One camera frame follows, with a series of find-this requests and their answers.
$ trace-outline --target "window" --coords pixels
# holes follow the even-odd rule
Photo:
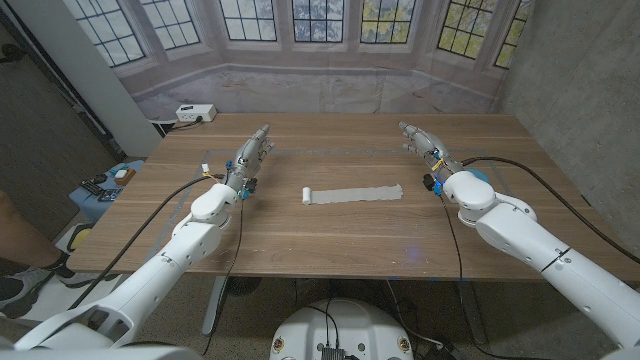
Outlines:
[[[406,44],[415,0],[365,0],[361,43]]]
[[[116,0],[64,0],[110,67],[144,57]]]
[[[165,50],[200,42],[184,0],[141,0]]]
[[[292,0],[295,41],[342,42],[344,0]]]
[[[511,58],[513,54],[516,52],[516,46],[518,45],[518,40],[520,39],[520,34],[522,34],[522,29],[524,29],[524,24],[527,22],[527,17],[529,17],[529,9],[531,8],[532,0],[521,0],[520,5],[518,6],[518,11],[516,11],[516,16],[513,18],[511,22],[511,27],[509,28],[509,32],[507,33],[507,37],[504,39],[504,43],[502,43],[502,48],[500,49],[500,55],[496,59],[496,65],[505,69],[509,68],[511,65]]]
[[[220,0],[229,40],[276,41],[271,0]]]
[[[475,59],[491,23],[496,0],[452,0],[438,48]]]

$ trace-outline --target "wall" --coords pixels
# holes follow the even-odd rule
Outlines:
[[[9,3],[129,156],[149,156],[160,135],[62,1]],[[4,3],[0,3],[9,14]]]
[[[342,43],[294,41],[291,0],[273,0],[277,41],[231,41],[219,1],[187,0],[200,43],[164,50],[138,1],[121,2],[145,58],[114,68],[148,119],[184,103],[220,112],[487,113],[519,1],[498,0],[476,60],[438,49],[449,0],[417,0],[406,44],[363,44],[362,0],[345,0]]]
[[[640,254],[640,2],[537,0],[500,92]]]

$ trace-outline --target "window pane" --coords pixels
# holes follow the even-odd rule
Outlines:
[[[394,21],[396,19],[396,0],[382,0],[380,3],[380,20]]]
[[[451,28],[442,29],[442,36],[440,36],[440,43],[438,47],[444,50],[451,50],[453,45],[453,38],[456,36],[456,31]]]
[[[360,42],[406,43],[414,5],[415,0],[365,0]]]
[[[327,7],[325,0],[309,0],[311,4],[311,19],[322,20],[327,18]]]
[[[258,17],[261,19],[273,19],[273,9],[271,0],[255,0]]]
[[[244,40],[244,30],[242,29],[242,21],[240,19],[227,19],[227,30],[229,31],[229,39]]]
[[[276,26],[273,20],[258,20],[258,25],[260,26],[262,40],[276,39]]]
[[[311,21],[311,41],[326,41],[326,21]]]
[[[508,44],[502,45],[502,49],[500,49],[500,55],[498,55],[498,60],[496,60],[496,65],[508,69],[509,65],[511,65],[511,58],[513,57],[513,54],[515,52],[515,46],[511,46]]]
[[[222,5],[222,12],[225,18],[240,17],[236,0],[220,0],[220,4]]]
[[[109,52],[114,65],[120,65],[129,62],[129,58],[124,52],[124,48],[122,47],[122,45],[120,45],[119,41],[110,41],[108,43],[105,43],[104,47],[107,48],[107,51]]]
[[[468,42],[469,34],[462,31],[456,31],[456,37],[453,40],[453,47],[451,47],[451,51],[458,54],[464,54]]]
[[[273,20],[272,0],[219,0],[222,6],[229,40],[276,41],[276,26]],[[296,9],[294,18],[303,16],[301,7]],[[296,38],[299,25],[294,25]]]
[[[160,13],[155,5],[145,5],[144,10],[147,12],[147,16],[149,17],[149,20],[151,20],[151,24],[154,28],[164,26],[162,17],[160,17]]]
[[[329,6],[327,9],[327,19],[342,20],[344,0],[328,0],[327,5]]]
[[[146,2],[144,10],[165,50],[200,42],[185,0],[143,0],[143,2]]]
[[[309,1],[308,0],[293,0],[293,18],[294,19],[308,19]]]
[[[413,13],[413,1],[411,0],[400,0],[398,1],[398,12],[396,15],[396,20],[398,21],[410,21],[411,14]]]
[[[480,47],[482,46],[482,37],[471,35],[469,38],[469,44],[467,45],[467,50],[465,50],[464,54],[470,58],[476,58],[478,53],[480,52]]]
[[[107,14],[107,20],[109,24],[111,24],[117,37],[123,38],[132,34],[131,28],[128,26],[129,24],[127,24],[127,19],[124,18],[122,11]]]
[[[362,20],[378,21],[379,13],[380,0],[364,0],[364,7],[362,9]]]
[[[373,43],[376,41],[376,29],[378,23],[375,21],[367,21],[362,23],[362,37],[360,42]]]
[[[178,22],[183,23],[191,21],[189,10],[187,10],[187,4],[183,0],[171,0],[171,8],[178,19]]]
[[[116,0],[98,0],[98,6],[102,12],[120,10],[120,6],[118,6]]]
[[[171,6],[169,6],[168,2],[158,1],[155,2],[155,5],[160,12],[160,16],[162,16],[162,21],[164,21],[165,25],[172,25],[178,22],[178,19],[176,19],[176,16],[174,15],[173,10],[171,9]]]
[[[327,22],[327,41],[342,42],[342,21]]]
[[[175,47],[175,44],[173,43],[171,36],[169,36],[169,31],[167,31],[166,27],[156,29],[156,34],[158,34],[160,42],[165,49],[172,49]]]
[[[409,37],[409,23],[408,22],[397,22],[393,27],[393,38],[391,41],[395,43],[404,43],[407,42],[407,38]]]
[[[509,68],[511,65],[511,58],[513,54],[516,52],[516,46],[518,45],[518,41],[520,40],[520,35],[522,35],[522,30],[524,29],[524,25],[526,24],[526,19],[529,16],[529,9],[531,7],[531,0],[521,0],[518,5],[518,10],[511,21],[511,26],[509,27],[509,32],[504,39],[502,48],[500,49],[500,54],[496,59],[496,65]]]
[[[296,41],[311,41],[311,22],[309,20],[294,20]]]
[[[135,37],[128,36],[124,39],[120,39],[120,43],[122,44],[122,47],[124,47],[124,50],[127,52],[127,55],[129,55],[129,59],[135,60],[144,56],[142,54],[142,50],[140,50],[140,45],[138,45],[138,41],[136,41]]]
[[[238,5],[240,6],[241,18],[256,18],[256,8],[253,0],[238,0]]]
[[[376,42],[391,42],[391,31],[393,31],[393,22],[379,22]]]
[[[260,40],[260,29],[258,29],[258,20],[242,19],[242,26],[244,27],[244,36],[247,40]]]
[[[438,48],[475,59],[491,24],[495,0],[453,0]]]
[[[173,39],[173,42],[176,46],[182,46],[187,44],[187,40],[182,35],[182,30],[180,29],[180,25],[171,25],[167,26],[167,30],[169,30],[169,35]]]
[[[194,44],[199,41],[196,29],[193,28],[193,24],[191,22],[180,24],[180,28],[182,29],[184,37],[187,39],[187,44]]]

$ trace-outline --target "table leg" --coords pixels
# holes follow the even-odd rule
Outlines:
[[[478,299],[476,298],[473,284],[469,281],[460,281],[457,284],[458,291],[460,291],[460,296],[462,296],[463,299],[462,304],[464,305],[464,312],[467,314],[467,319],[469,320],[469,327],[471,327],[473,339],[478,344],[486,344],[487,334],[484,331],[484,323],[480,315]]]
[[[213,282],[213,290],[211,290],[211,298],[209,298],[209,306],[207,313],[204,315],[204,323],[202,324],[202,333],[209,335],[213,331],[213,325],[218,315],[218,301],[224,293],[226,276],[216,276]]]

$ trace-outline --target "cord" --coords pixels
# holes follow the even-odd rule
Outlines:
[[[340,344],[339,337],[338,337],[338,325],[336,325],[336,321],[333,319],[333,316],[331,316],[331,314],[329,314],[327,311],[324,311],[324,310],[322,310],[322,309],[319,309],[319,308],[317,308],[317,307],[315,307],[315,306],[306,305],[305,307],[306,307],[306,308],[309,308],[309,309],[313,309],[313,310],[318,310],[318,311],[320,311],[321,313],[325,314],[325,316],[328,316],[328,317],[329,317],[329,319],[331,319],[331,321],[333,322],[333,327],[334,327],[334,328],[336,328],[336,348],[338,348],[338,344]],[[327,335],[327,344],[328,344],[328,343],[329,343],[329,335]]]
[[[135,341],[132,343],[128,343],[128,344],[124,344],[120,347],[129,347],[129,346],[138,346],[138,345],[158,345],[158,346],[173,346],[173,347],[178,347],[178,345],[175,344],[171,344],[171,343],[167,343],[164,341]]]
[[[198,116],[194,121],[186,124],[186,125],[182,125],[182,126],[178,126],[178,127],[172,127],[171,129],[169,129],[168,132],[172,132],[172,131],[176,131],[176,130],[180,130],[180,129],[184,129],[187,127],[191,127],[193,125],[199,124],[202,122],[202,116]]]
[[[182,185],[179,189],[177,189],[176,191],[174,191],[173,193],[171,193],[171,195],[169,195],[159,206],[158,208],[149,216],[149,218],[142,224],[142,226],[140,226],[140,228],[138,229],[138,231],[136,231],[135,234],[133,234],[133,236],[131,237],[131,239],[129,239],[129,241],[125,244],[124,247],[122,247],[122,249],[120,250],[120,252],[118,253],[118,255],[116,255],[115,258],[113,258],[113,260],[111,260],[111,263],[109,263],[109,265],[102,270],[102,272],[100,273],[100,275],[98,275],[97,278],[95,278],[93,280],[93,282],[91,283],[91,285],[89,285],[89,287],[82,293],[82,295],[80,295],[80,297],[73,303],[71,304],[71,306],[69,307],[69,310],[71,309],[75,309],[76,307],[78,307],[78,305],[80,305],[80,303],[82,302],[82,300],[84,300],[87,295],[89,295],[89,293],[91,293],[91,291],[96,287],[96,285],[98,285],[98,283],[100,283],[100,281],[102,281],[102,279],[104,279],[105,276],[107,276],[107,274],[109,273],[109,271],[111,271],[111,269],[116,265],[116,263],[120,260],[120,258],[122,258],[122,256],[124,255],[125,252],[127,252],[127,250],[129,250],[129,248],[131,247],[131,245],[133,244],[134,241],[136,241],[136,239],[138,238],[138,236],[140,235],[140,233],[142,233],[142,231],[147,227],[147,225],[149,225],[149,223],[151,222],[151,220],[153,220],[156,215],[158,215],[158,213],[160,212],[160,210],[162,210],[162,208],[167,205],[167,203],[173,199],[174,196],[178,195],[182,190],[190,187],[191,185],[198,183],[200,181],[203,180],[207,180],[210,177],[208,176],[203,176],[200,178],[197,178],[195,180],[189,181],[188,183]]]
[[[324,321],[327,324],[327,347],[329,347],[329,304],[331,304],[331,300],[333,299],[333,286],[331,286],[331,279],[329,279],[329,301],[327,301],[327,308],[324,313]],[[336,349],[339,349],[340,344],[338,344],[338,338],[336,337]]]
[[[584,223],[585,225],[587,225],[587,227],[589,229],[591,229],[594,233],[596,233],[596,235],[600,236],[602,238],[602,240],[606,241],[607,243],[609,243],[609,245],[613,246],[616,250],[618,250],[619,252],[621,252],[624,256],[628,257],[629,259],[633,260],[634,262],[636,262],[637,264],[640,264],[640,258],[638,258],[637,256],[633,255],[631,252],[629,252],[628,250],[626,250],[625,248],[623,248],[622,246],[618,245],[615,241],[611,240],[611,238],[609,238],[607,235],[605,235],[602,231],[600,231],[600,229],[598,229],[597,227],[595,227],[591,222],[589,222],[589,220],[587,220],[584,216],[582,216],[582,214],[580,214],[573,206],[571,206],[571,204],[569,204],[569,202],[567,202],[567,200],[565,200],[562,196],[560,196],[560,194],[558,194],[557,191],[555,191],[551,185],[549,185],[546,181],[544,181],[540,176],[538,176],[538,174],[536,174],[533,170],[529,169],[527,166],[517,162],[517,161],[513,161],[513,160],[509,160],[509,159],[505,159],[505,158],[501,158],[501,157],[494,157],[494,156],[480,156],[480,157],[474,157],[474,158],[470,158],[470,159],[466,159],[462,161],[462,165],[463,166],[467,166],[469,164],[472,164],[476,161],[479,160],[488,160],[488,161],[498,161],[498,162],[503,162],[503,163],[507,163],[510,165],[514,165],[519,167],[520,169],[526,171],[529,173],[529,175],[533,176],[533,178],[535,178],[536,180],[538,180],[538,182],[540,184],[542,184],[542,186],[544,186],[545,188],[547,188],[547,190],[549,190],[549,192],[556,197],[556,199],[558,199],[562,205],[566,206],[567,209],[569,209],[569,211],[571,211],[573,213],[573,215],[575,215],[580,221],[582,221],[582,223]]]
[[[389,282],[389,280],[387,281],[387,285],[389,286],[389,290],[391,291],[391,296],[393,297],[393,303],[395,304],[396,307],[396,311],[398,312],[398,317],[400,318],[400,323],[402,324],[402,327],[407,330],[409,333],[411,333],[413,336],[417,337],[418,339],[422,339],[431,343],[436,344],[439,348],[444,347],[444,344],[441,343],[438,340],[434,340],[434,339],[430,339],[426,336],[422,336],[418,333],[416,333],[415,331],[411,330],[405,323],[404,320],[402,320],[402,314],[400,313],[400,307],[398,306],[398,299],[396,299],[396,293],[393,291],[393,288],[391,287],[391,282]]]
[[[438,196],[440,198],[440,201],[442,202],[442,207],[444,208],[444,212],[447,214],[447,220],[449,221],[449,229],[451,229],[451,235],[453,236],[453,242],[454,244],[456,244],[456,252],[458,253],[458,265],[460,266],[460,276],[458,278],[458,281],[462,281],[462,257],[460,256],[460,247],[458,246],[458,239],[456,238],[456,233],[453,230],[453,224],[451,223],[451,216],[449,215],[449,210],[447,209],[447,204],[444,202],[444,199],[442,199],[442,196]],[[471,329],[469,326],[469,319],[467,318],[467,313],[464,311],[464,301],[462,299],[462,293],[460,293],[459,291],[458,293],[458,298],[460,299],[460,309],[462,310],[462,316],[464,317],[464,321],[467,324],[467,330],[470,333]],[[470,338],[471,338],[471,343],[473,344],[473,346],[478,349],[481,353],[487,355],[487,356],[491,356],[492,358],[495,359],[506,359],[506,360],[549,360],[549,359],[544,359],[544,358],[532,358],[532,357],[510,357],[510,356],[502,356],[502,355],[495,355],[492,354],[484,349],[482,349],[480,346],[478,346],[478,344],[476,344],[475,339],[473,338],[472,334],[469,334]]]
[[[231,274],[231,269],[233,269],[233,265],[236,264],[236,260],[238,259],[238,253],[240,252],[240,244],[242,243],[242,219],[244,217],[244,200],[240,203],[240,235],[238,235],[238,246],[236,247],[236,254],[233,256],[233,261],[231,262],[231,266],[229,266],[229,270],[227,270],[227,275],[224,277],[224,283],[222,283],[222,291],[227,286],[227,280],[229,280],[229,275]],[[216,318],[214,319],[214,324],[217,324],[220,319],[220,313],[222,311],[222,294],[218,298],[218,304],[216,304]],[[209,347],[211,346],[211,339],[213,339],[213,333],[215,332],[215,328],[211,329],[209,333],[209,340],[207,340],[207,347],[204,348],[202,352],[202,356],[205,356],[209,351]]]

